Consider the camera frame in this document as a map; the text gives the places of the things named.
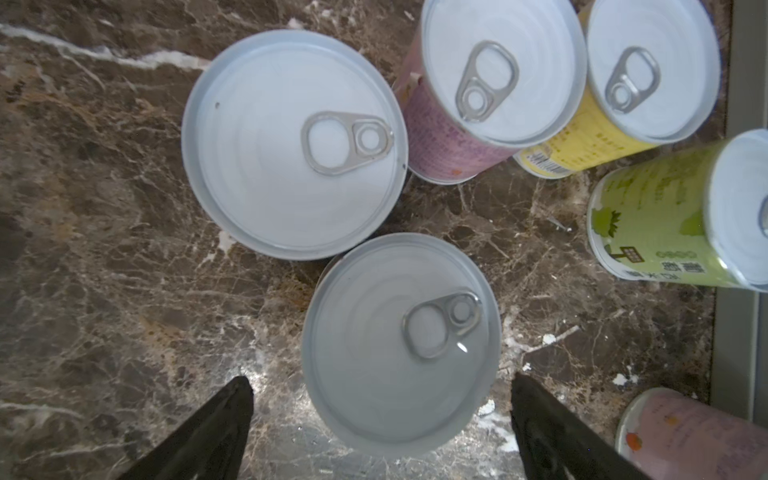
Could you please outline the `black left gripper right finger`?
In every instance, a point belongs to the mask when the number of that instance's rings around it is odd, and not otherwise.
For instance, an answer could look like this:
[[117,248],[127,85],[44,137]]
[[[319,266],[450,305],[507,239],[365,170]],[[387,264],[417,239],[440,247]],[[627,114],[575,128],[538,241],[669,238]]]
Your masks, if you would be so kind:
[[528,479],[645,479],[534,378],[511,382],[511,424]]

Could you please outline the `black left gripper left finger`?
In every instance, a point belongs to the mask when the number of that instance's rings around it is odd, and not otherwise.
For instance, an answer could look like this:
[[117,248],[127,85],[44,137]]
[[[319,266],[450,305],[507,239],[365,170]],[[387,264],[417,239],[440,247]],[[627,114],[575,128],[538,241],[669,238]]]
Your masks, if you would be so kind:
[[236,479],[253,413],[252,387],[236,376],[120,477]]

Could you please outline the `peach label can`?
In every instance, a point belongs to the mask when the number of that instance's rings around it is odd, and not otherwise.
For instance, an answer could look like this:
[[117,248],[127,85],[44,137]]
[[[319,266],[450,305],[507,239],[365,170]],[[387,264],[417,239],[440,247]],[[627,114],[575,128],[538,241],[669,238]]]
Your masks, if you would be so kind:
[[496,377],[501,319],[479,267],[439,238],[397,233],[321,277],[301,356],[308,394],[349,447],[389,458],[458,435]]

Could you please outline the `pink label can back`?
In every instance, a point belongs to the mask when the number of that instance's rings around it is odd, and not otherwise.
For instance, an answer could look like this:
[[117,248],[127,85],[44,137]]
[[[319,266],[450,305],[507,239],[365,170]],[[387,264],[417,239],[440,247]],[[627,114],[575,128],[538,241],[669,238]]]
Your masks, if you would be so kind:
[[587,70],[568,1],[425,2],[394,84],[411,172],[455,185],[549,140],[577,111]]

